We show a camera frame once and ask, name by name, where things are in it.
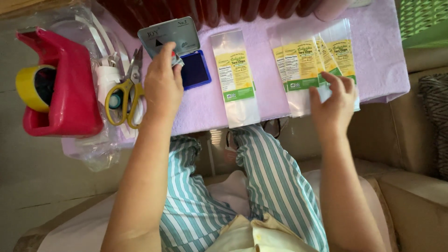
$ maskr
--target person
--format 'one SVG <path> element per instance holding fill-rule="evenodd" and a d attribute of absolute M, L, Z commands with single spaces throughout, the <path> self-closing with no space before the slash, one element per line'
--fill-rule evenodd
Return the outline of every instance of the person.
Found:
<path fill-rule="evenodd" d="M 214 200 L 202 177 L 193 175 L 200 143 L 170 138 L 183 95 L 181 67 L 171 66 L 175 46 L 166 43 L 148 67 L 147 111 L 101 251 L 385 251 L 346 134 L 357 96 L 352 79 L 322 72 L 332 90 L 324 103 L 310 88 L 322 145 L 322 215 L 309 183 L 279 141 L 260 125 L 230 129 L 237 164 L 248 177 L 251 215 L 243 217 Z"/>

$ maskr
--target hand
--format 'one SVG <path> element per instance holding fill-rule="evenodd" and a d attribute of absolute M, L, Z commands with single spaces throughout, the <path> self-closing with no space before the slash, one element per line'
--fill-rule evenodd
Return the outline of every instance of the hand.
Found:
<path fill-rule="evenodd" d="M 310 87 L 311 115 L 321 143 L 336 137 L 346 136 L 353 116 L 357 91 L 354 81 L 343 76 L 322 72 L 322 77 L 330 83 L 332 96 L 323 104 L 319 92 Z"/>
<path fill-rule="evenodd" d="M 149 64 L 145 78 L 146 115 L 174 120 L 182 101 L 182 66 L 171 68 L 171 53 L 175 42 L 164 45 Z"/>

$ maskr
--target scissors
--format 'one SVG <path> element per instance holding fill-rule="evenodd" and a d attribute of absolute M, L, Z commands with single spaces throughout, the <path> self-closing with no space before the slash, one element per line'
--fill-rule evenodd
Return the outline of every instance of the scissors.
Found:
<path fill-rule="evenodd" d="M 145 96 L 145 92 L 143 90 L 143 86 L 142 83 L 140 82 L 140 69 L 142 68 L 142 59 L 143 59 L 143 46 L 140 46 L 140 48 L 137 50 L 135 49 L 134 51 L 134 56 L 132 57 L 131 63 L 129 65 L 129 70 L 125 76 L 125 79 L 123 81 L 123 83 L 118 84 L 116 86 L 114 86 L 108 93 L 108 95 L 106 96 L 106 115 L 108 117 L 109 122 L 114 125 L 114 126 L 118 126 L 123 124 L 126 120 L 128 121 L 128 125 L 129 127 L 131 127 L 132 129 L 138 129 L 140 127 L 140 124 L 135 125 L 133 124 L 133 118 L 134 118 L 134 113 L 135 113 L 135 109 L 137 107 L 138 104 L 138 99 L 141 96 Z M 122 92 L 122 103 L 120 101 L 121 94 L 118 95 L 119 93 Z M 120 119 L 120 121 L 115 122 L 112 117 L 111 117 L 111 106 L 109 105 L 111 97 L 113 97 L 113 100 L 117 100 L 118 99 L 118 105 L 113 107 L 112 109 L 115 108 L 119 108 L 121 106 L 122 108 L 122 117 Z M 129 101 L 131 101 L 131 109 L 128 112 L 128 103 Z"/>

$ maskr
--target green plastic basket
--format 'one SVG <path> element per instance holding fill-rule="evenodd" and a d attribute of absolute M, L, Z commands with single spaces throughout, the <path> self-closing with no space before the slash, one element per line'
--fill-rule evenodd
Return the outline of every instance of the green plastic basket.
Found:
<path fill-rule="evenodd" d="M 404 48 L 448 46 L 448 0 L 401 0 L 399 24 Z"/>

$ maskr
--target red tape dispenser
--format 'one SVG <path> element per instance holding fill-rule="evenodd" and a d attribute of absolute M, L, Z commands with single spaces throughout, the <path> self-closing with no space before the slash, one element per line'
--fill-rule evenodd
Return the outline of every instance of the red tape dispenser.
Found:
<path fill-rule="evenodd" d="M 84 46 L 39 27 L 16 37 L 39 55 L 39 65 L 16 77 L 27 104 L 23 129 L 31 136 L 88 137 L 103 128 Z"/>

